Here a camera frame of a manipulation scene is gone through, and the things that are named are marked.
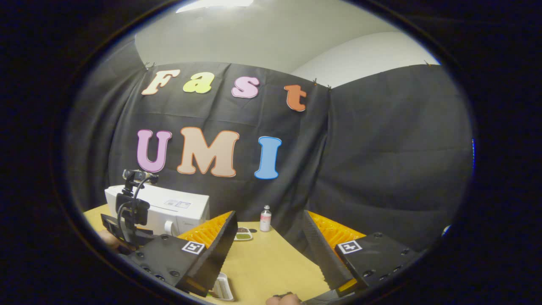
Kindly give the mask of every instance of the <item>white ceiling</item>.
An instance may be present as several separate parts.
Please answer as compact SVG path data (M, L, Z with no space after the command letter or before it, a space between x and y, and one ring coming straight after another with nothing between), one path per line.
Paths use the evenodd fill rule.
M135 45L143 62L217 61L291 73L356 37L400 31L341 0L254 0L158 16Z

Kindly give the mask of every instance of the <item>screw hole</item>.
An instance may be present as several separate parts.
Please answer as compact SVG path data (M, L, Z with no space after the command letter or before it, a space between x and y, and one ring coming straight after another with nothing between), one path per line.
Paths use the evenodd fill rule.
M363 277L369 277L373 275L375 272L373 270L367 270L363 273Z

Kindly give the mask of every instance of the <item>bottle label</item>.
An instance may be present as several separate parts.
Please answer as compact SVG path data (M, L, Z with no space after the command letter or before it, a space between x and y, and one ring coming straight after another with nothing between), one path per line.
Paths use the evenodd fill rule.
M260 216L260 231L271 230L271 216Z

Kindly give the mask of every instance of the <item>white tray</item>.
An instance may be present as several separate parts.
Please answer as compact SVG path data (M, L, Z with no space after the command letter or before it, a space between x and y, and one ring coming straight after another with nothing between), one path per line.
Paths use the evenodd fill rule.
M231 293L228 277L226 276L226 274L222 272L218 274L218 277L216 278L216 281L215 281L215 286L213 287L212 291L218 296L222 296L222 297L212 296L218 300L226 301L226 302L234 301L234 296Z
M234 240L238 240L240 242L246 242L248 240L252 240L253 239L253 236L252 236L252 233L250 232L250 230L248 228L245 228L247 229L248 232L239 232L239 233L235 233L235 238ZM250 235L250 238L247 238L247 239L237 239L237 234L248 234Z

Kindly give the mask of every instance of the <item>human hand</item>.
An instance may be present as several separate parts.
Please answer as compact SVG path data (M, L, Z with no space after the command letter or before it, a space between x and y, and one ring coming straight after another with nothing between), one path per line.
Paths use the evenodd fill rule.
M113 251L119 252L119 246L123 246L127 249L130 249L132 251L135 251L136 249L130 245L128 245L127 242L118 239L113 234L109 233L108 230L103 230L98 232L98 236L104 241L104 243Z
M301 305L301 301L296 294L288 294L282 298L274 296L266 300L266 305Z

